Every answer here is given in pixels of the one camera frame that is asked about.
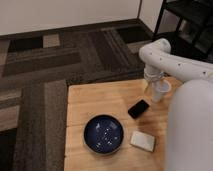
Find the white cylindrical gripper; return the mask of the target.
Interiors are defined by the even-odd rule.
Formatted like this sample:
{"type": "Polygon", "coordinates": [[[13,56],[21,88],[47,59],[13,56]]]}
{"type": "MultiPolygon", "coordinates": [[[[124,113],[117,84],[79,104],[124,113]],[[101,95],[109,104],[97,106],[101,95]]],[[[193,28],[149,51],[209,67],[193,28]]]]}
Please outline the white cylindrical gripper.
{"type": "Polygon", "coordinates": [[[159,70],[158,68],[155,68],[150,65],[146,65],[144,68],[144,78],[147,81],[146,81],[144,92],[149,91],[151,82],[160,80],[160,85],[164,85],[166,79],[163,76],[164,76],[164,72],[162,70],[159,70]]]}

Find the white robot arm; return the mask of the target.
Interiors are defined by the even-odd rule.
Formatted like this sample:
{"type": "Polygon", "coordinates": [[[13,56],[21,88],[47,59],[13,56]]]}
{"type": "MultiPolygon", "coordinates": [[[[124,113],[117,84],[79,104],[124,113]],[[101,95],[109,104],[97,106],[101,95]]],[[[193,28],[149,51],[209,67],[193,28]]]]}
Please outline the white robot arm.
{"type": "Polygon", "coordinates": [[[213,171],[213,64],[176,56],[160,38],[140,48],[144,78],[182,82],[168,109],[164,171],[213,171]]]}

